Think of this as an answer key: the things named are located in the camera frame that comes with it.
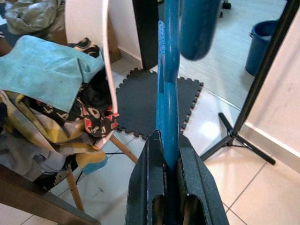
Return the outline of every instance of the white chair backrest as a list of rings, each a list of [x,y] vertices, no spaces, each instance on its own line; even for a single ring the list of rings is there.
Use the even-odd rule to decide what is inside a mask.
[[[112,109],[118,112],[117,96],[113,84],[113,73],[109,58],[107,20],[109,0],[69,0],[65,7],[66,36],[69,43],[77,43],[88,37],[103,48],[105,71],[112,97]],[[96,144],[101,148],[112,136],[113,131]]]

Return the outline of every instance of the yellow plaid fabric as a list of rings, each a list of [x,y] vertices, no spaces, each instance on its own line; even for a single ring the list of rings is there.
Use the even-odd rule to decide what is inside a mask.
[[[0,90],[0,102],[7,106],[7,130],[14,128],[29,142],[63,155],[83,153],[79,161],[84,161],[84,164],[89,161],[87,158],[91,158],[91,153],[97,155],[98,162],[105,159],[105,153],[94,146],[84,132],[83,120],[67,122],[61,127],[51,118],[29,109],[22,101],[23,98],[24,95]]]

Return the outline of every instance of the teal towel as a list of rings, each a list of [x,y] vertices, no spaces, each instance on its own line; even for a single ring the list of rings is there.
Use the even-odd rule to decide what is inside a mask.
[[[104,66],[76,49],[34,36],[22,36],[0,57],[0,90],[9,90],[70,112],[82,83]]]

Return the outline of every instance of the tripod stand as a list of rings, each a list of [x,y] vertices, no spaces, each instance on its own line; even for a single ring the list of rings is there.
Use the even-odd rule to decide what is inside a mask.
[[[221,141],[219,141],[216,145],[214,145],[211,149],[209,149],[207,152],[205,152],[203,155],[200,156],[202,161],[206,160],[209,158],[211,155],[213,155],[216,151],[218,151],[220,148],[224,146],[232,146],[233,141],[237,140],[239,143],[242,145],[248,147],[251,151],[265,159],[267,162],[271,163],[272,165],[275,164],[275,160],[272,159],[270,156],[256,148],[254,145],[250,144],[248,141],[246,141],[244,138],[239,136],[238,130],[240,129],[239,124],[240,122],[237,122],[234,127],[231,126],[227,118],[224,116],[223,113],[218,114],[221,121],[226,127],[227,130],[227,136],[224,137]]]
[[[202,154],[200,156],[201,160],[204,161],[211,155],[213,155],[216,151],[218,151],[220,148],[224,146],[232,146],[233,141],[237,140],[242,145],[249,148],[251,151],[265,159],[267,162],[271,163],[272,165],[275,164],[275,160],[272,159],[270,156],[259,150],[257,147],[253,146],[251,143],[249,143],[247,140],[242,138],[239,135],[239,131],[247,119],[251,108],[256,100],[256,97],[258,96],[258,93],[263,85],[263,82],[267,76],[267,73],[272,65],[272,62],[277,54],[277,51],[279,50],[279,47],[281,43],[283,42],[285,35],[289,29],[289,26],[293,20],[293,17],[299,7],[299,3],[297,1],[288,1],[285,9],[282,13],[282,16],[278,22],[277,28],[275,30],[275,33],[273,35],[273,39],[270,42],[269,48],[265,54],[264,60],[262,61],[262,64],[260,66],[260,69],[251,85],[250,91],[247,95],[247,98],[245,100],[245,103],[243,105],[243,108],[238,116],[238,119],[232,127],[230,123],[228,122],[227,118],[224,116],[223,113],[219,113],[219,117],[223,124],[225,125],[227,129],[227,136],[224,137],[221,141],[219,141],[215,146],[213,146],[211,149],[209,149],[207,152]]]

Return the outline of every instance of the blue bucket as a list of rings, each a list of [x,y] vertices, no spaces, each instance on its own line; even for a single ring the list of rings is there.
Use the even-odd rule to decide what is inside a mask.
[[[253,76],[256,76],[262,64],[277,24],[277,20],[264,21],[252,28],[252,42],[245,69]]]

